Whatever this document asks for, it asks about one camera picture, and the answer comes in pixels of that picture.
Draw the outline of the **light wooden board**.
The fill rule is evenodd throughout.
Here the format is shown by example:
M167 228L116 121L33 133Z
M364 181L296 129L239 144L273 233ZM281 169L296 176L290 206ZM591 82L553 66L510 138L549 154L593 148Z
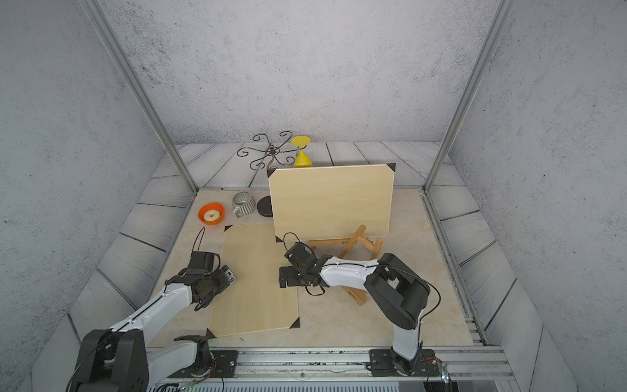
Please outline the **light wooden board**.
M269 191L277 240L350 238L359 226L374 237L388 235L394 163L276 169Z
M222 261L236 281L212 302L208 329L217 337L288 329L299 318L298 290L279 285L287 266L272 223L225 231Z

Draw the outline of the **wooden easel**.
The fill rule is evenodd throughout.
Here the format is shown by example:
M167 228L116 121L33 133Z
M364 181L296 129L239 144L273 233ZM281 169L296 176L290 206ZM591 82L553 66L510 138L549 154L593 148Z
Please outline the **wooden easel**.
M384 240L381 237L367 237L367 227L360 225L353 236L344 243L344 248L339 254L339 258L349 261L373 261L380 256ZM357 289L347 286L341 287L358 306L367 302L367 292L365 289Z

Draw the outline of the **wooden easel being assembled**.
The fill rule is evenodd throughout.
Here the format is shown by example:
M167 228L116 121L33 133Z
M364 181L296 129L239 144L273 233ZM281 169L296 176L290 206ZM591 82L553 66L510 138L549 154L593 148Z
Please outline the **wooden easel being assembled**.
M361 243L365 248L373 251L375 248L381 248L383 245L383 239L377 238L375 242L372 242L370 238L359 236L357 238L340 238L340 239L331 239L331 240L311 240L308 241L307 244L311 248L315 247L324 247L324 246L339 246L344 245L348 248L351 248L356 243Z

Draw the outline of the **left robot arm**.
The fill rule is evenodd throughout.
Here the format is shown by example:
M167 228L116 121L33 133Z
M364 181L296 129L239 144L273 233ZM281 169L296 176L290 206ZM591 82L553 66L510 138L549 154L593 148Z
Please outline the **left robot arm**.
M199 311L236 281L216 253L194 251L186 268L133 314L82 340L68 391L147 391L168 377L192 382L234 375L237 351L212 351L211 335L180 336L173 346L148 352L147 345L182 310Z

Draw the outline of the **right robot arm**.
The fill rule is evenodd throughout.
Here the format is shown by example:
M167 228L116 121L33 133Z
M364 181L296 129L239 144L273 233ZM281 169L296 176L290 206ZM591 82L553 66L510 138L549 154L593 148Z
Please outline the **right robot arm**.
M316 256L298 241L287 249L289 266L279 268L279 286L349 287L366 291L394 326L389 351L370 351L372 375L413 377L422 370L421 325L426 316L432 285L414 273L392 253L371 261L348 261L336 256Z

